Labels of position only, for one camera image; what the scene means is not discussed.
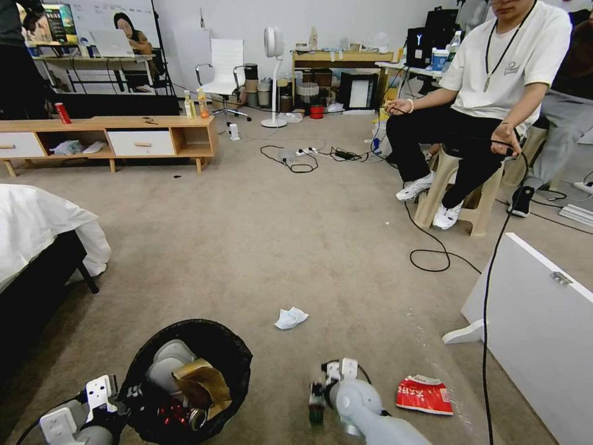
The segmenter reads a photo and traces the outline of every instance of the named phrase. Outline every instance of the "red can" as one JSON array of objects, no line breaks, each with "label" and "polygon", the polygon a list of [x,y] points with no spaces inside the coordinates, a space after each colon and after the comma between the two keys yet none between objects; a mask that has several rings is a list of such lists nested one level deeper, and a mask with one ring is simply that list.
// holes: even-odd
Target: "red can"
[{"label": "red can", "polygon": [[68,112],[66,111],[66,107],[64,106],[63,103],[58,102],[56,103],[56,110],[57,113],[60,115],[60,119],[62,119],[62,122],[65,124],[71,124],[72,121],[70,120],[70,116],[68,116]]},{"label": "red can", "polygon": [[323,119],[323,105],[311,105],[309,115],[312,119]]}]

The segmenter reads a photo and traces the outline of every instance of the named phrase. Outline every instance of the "hand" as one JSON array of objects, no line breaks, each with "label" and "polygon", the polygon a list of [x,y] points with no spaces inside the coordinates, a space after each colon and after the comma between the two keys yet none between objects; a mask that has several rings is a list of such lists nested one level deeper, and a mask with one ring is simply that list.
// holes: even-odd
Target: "hand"
[{"label": "hand", "polygon": [[496,127],[496,130],[494,130],[494,133],[492,133],[492,137],[490,139],[492,141],[506,142],[507,144],[511,145],[511,147],[509,147],[506,144],[492,142],[490,149],[495,155],[505,155],[509,148],[513,150],[514,158],[521,154],[521,146],[519,145],[519,141],[517,141],[515,129],[506,122],[503,122],[498,127]]},{"label": "hand", "polygon": [[385,103],[385,111],[391,116],[400,116],[412,111],[412,105],[410,101],[406,99],[388,100]]},{"label": "hand", "polygon": [[33,12],[27,12],[25,19],[23,20],[23,28],[29,32],[35,32],[37,21],[39,21],[40,18],[39,15],[36,15]]}]

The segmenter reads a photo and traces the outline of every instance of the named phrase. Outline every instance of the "black trash bin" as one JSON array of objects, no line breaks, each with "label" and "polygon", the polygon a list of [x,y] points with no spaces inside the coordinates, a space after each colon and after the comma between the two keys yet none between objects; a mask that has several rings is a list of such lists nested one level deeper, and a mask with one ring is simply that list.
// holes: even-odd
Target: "black trash bin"
[{"label": "black trash bin", "polygon": [[174,339],[182,340],[197,357],[207,360],[222,373],[230,389],[231,405],[197,431],[163,425],[156,410],[151,409],[133,410],[127,423],[147,442],[162,445],[197,444],[220,433],[239,410],[249,389],[252,355],[245,343],[220,323],[202,319],[180,321],[153,335],[140,348],[121,385],[119,394],[122,401],[130,388],[148,384],[146,371],[154,355],[162,345]]}]

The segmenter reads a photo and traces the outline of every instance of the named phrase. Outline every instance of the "white drawer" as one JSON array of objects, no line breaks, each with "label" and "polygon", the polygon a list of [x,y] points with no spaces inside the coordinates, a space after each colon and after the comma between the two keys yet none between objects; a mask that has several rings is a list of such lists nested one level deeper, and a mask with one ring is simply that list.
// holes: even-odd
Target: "white drawer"
[{"label": "white drawer", "polygon": [[169,130],[107,133],[116,156],[175,156]]},{"label": "white drawer", "polygon": [[45,156],[33,133],[0,133],[0,158],[39,158]]}]

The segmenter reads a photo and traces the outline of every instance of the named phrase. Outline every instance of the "black pants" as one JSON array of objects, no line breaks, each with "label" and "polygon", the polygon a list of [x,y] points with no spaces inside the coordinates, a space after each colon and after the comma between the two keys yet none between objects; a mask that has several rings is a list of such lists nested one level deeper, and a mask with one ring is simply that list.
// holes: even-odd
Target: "black pants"
[{"label": "black pants", "polygon": [[47,119],[45,81],[25,45],[0,44],[0,119]]},{"label": "black pants", "polygon": [[430,169],[419,144],[444,143],[448,154],[461,158],[455,184],[442,201],[444,207],[453,208],[500,168],[504,156],[490,150],[492,133],[500,122],[469,116],[448,105],[392,116],[387,121],[387,137],[393,152],[387,161],[397,165],[404,181],[420,179]]}]

